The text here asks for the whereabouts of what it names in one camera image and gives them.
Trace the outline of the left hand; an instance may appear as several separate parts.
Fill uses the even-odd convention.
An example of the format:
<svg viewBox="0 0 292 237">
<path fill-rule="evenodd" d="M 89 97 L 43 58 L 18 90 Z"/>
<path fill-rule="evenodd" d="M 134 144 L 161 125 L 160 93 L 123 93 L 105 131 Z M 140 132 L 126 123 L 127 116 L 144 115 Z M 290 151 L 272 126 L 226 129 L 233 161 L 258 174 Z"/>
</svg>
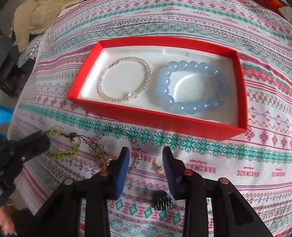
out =
<svg viewBox="0 0 292 237">
<path fill-rule="evenodd" d="M 15 231 L 11 213 L 6 204 L 0 207 L 0 227 L 5 235 L 13 234 Z"/>
</svg>

